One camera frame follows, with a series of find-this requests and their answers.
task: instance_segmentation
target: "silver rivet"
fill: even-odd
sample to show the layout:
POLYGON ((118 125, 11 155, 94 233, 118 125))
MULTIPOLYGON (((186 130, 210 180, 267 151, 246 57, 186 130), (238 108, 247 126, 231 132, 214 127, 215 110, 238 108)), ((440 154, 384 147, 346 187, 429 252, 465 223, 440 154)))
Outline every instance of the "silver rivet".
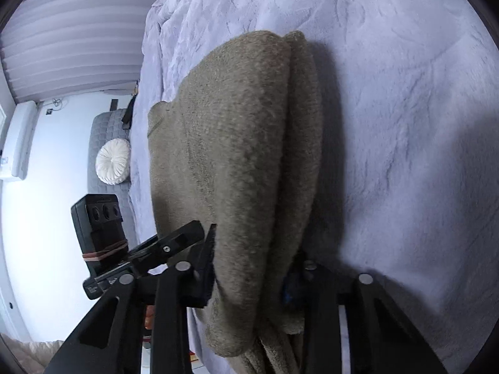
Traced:
POLYGON ((364 273, 359 276, 359 281, 364 285, 370 285, 374 280, 369 274, 364 273))
POLYGON ((305 260, 303 262, 303 268, 306 271, 314 271, 317 269, 317 265, 312 260, 305 260))
POLYGON ((188 269, 191 268, 191 264, 188 261, 179 261, 176 265, 175 268, 178 271, 187 271, 188 269))
POLYGON ((128 285, 133 282, 133 276, 131 274, 123 274, 120 277, 120 284, 128 285))

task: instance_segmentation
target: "brown plush object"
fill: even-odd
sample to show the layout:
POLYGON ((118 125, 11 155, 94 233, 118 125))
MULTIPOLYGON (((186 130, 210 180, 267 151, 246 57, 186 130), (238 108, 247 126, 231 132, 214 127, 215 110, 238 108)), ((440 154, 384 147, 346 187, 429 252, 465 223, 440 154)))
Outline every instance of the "brown plush object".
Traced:
POLYGON ((279 300, 308 222, 321 137, 315 66, 298 31, 232 39, 191 70, 173 102, 149 113, 158 233, 192 219, 218 224, 206 341, 221 356, 241 356, 244 372, 269 362, 295 372, 291 348, 280 344, 303 319, 279 300))

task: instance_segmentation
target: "bed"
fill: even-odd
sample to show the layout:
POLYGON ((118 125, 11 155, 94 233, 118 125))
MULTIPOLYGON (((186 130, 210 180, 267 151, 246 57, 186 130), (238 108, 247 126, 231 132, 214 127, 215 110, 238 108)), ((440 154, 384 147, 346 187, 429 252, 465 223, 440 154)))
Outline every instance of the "bed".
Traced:
MULTIPOLYGON (((130 133, 139 241, 155 234, 149 109, 212 49, 262 29, 302 31, 322 86, 304 247, 378 276, 449 373, 463 372, 499 318, 499 52, 467 0, 157 0, 130 133)), ((190 324, 205 365, 229 372, 190 324)))

